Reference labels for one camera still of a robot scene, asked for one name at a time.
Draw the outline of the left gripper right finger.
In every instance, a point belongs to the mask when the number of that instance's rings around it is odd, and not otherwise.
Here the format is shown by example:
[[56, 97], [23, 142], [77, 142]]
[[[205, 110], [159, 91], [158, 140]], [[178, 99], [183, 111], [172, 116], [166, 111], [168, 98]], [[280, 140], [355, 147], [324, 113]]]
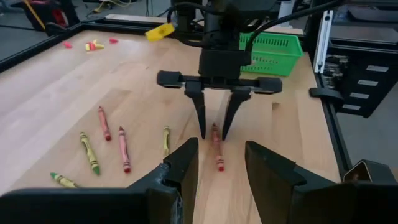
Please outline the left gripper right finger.
[[263, 223], [397, 223], [397, 181], [384, 164], [361, 160], [334, 183], [254, 141], [245, 161]]

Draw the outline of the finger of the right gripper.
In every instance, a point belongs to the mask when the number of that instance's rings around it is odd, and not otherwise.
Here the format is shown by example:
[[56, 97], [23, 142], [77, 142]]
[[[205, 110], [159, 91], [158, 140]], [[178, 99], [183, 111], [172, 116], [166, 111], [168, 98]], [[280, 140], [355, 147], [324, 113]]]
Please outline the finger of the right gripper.
[[195, 111], [198, 116], [198, 124], [200, 128], [201, 138], [206, 137], [206, 107], [205, 97], [201, 82], [186, 82], [185, 95], [189, 97], [194, 104]]
[[231, 92], [224, 116], [222, 140], [226, 139], [228, 131], [232, 125], [233, 118], [240, 105], [251, 98], [250, 92], [251, 90], [249, 88], [235, 89]]

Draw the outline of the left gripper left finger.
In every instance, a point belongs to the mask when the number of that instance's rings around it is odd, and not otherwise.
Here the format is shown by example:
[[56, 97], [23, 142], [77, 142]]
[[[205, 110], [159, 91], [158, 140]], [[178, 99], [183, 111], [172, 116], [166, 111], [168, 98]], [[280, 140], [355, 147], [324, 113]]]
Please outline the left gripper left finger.
[[125, 188], [30, 188], [1, 196], [1, 223], [191, 223], [198, 138]]

